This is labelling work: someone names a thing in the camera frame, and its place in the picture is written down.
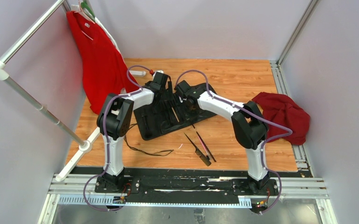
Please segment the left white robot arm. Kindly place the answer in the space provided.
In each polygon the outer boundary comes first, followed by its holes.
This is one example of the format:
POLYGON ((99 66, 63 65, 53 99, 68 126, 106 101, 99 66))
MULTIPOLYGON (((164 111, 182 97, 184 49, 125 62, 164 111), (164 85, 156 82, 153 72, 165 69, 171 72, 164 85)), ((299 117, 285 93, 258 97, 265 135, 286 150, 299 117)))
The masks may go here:
POLYGON ((152 81, 139 86, 136 91, 125 94, 109 94, 97 119, 97 127, 103 136, 105 164, 100 175, 107 187, 114 193, 124 189, 123 142, 131 124, 133 111, 150 105, 158 94, 166 90, 171 77, 162 72, 154 72, 152 81))

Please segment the black makeup brush roll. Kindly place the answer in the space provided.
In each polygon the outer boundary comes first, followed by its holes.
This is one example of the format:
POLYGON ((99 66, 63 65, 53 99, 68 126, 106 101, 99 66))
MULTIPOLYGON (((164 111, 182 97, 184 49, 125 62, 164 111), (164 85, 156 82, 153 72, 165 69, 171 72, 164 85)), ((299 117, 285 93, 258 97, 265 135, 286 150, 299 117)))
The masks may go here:
POLYGON ((149 105, 135 109, 134 116, 138 124, 138 129, 143 140, 152 140, 157 137, 172 133, 182 128, 191 126, 190 121, 195 124, 200 121, 214 117, 216 114, 210 111, 203 113, 187 113, 181 107, 180 98, 173 92, 170 100, 152 102, 149 105), (172 107, 175 108, 181 122, 178 123, 172 107), (150 138, 145 136, 145 124, 143 115, 147 115, 148 125, 152 132, 150 138))

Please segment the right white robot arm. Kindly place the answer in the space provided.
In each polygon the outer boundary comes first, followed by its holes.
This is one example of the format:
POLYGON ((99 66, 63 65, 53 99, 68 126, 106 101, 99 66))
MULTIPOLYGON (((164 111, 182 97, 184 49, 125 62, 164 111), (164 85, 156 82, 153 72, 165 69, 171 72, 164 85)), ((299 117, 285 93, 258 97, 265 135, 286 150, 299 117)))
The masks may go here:
POLYGON ((262 113, 256 103, 235 102, 223 98, 209 89, 210 85, 190 86, 185 80, 175 85, 175 92, 190 107, 212 112, 231 121, 237 142, 245 148, 248 159, 249 190, 261 194, 269 179, 266 169, 264 143, 268 125, 260 120, 262 113))

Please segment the black angled brush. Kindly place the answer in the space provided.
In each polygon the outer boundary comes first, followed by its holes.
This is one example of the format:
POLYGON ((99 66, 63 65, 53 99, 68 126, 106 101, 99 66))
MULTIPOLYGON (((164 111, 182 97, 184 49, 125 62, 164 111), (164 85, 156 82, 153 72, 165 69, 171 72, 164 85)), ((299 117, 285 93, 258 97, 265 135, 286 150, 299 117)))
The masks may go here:
MULTIPOLYGON (((200 137, 202 139, 202 137, 200 136, 199 132, 196 131, 196 134, 198 137, 200 137)), ((209 152, 209 156, 211 159, 213 159, 214 162, 217 162, 216 159, 214 158, 214 156, 211 154, 211 151, 209 150, 208 146, 206 145, 207 151, 209 152)))

